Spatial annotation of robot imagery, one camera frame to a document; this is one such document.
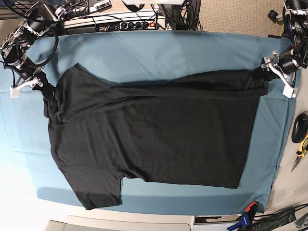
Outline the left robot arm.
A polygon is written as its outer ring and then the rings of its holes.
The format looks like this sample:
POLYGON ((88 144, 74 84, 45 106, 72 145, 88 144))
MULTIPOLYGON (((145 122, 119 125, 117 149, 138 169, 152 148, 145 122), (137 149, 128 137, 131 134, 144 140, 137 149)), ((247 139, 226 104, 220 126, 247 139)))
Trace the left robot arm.
POLYGON ((281 37, 290 39, 293 46, 283 54, 273 51, 270 57, 264 57, 253 70, 252 78, 263 81, 280 78, 285 86, 294 88, 296 71, 308 67, 308 2, 285 0, 282 13, 271 10, 268 18, 283 25, 281 37))

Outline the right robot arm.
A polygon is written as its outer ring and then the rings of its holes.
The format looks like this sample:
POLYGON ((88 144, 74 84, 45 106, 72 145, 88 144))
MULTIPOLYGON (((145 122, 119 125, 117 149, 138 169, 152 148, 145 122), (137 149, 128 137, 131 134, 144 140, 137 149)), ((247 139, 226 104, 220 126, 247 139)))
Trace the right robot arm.
POLYGON ((10 69, 14 76, 19 76, 19 79, 13 79, 10 86, 11 98, 19 98, 21 89, 27 86, 40 91, 45 97, 53 96, 53 86, 42 69, 55 55, 59 43, 57 25, 71 18, 75 3, 74 0, 39 0, 23 12, 15 10, 10 1, 3 1, 10 11, 23 19, 0 46, 4 69, 10 69), (52 32, 55 38, 54 46, 48 58, 36 64, 27 56, 26 51, 48 32, 52 32))

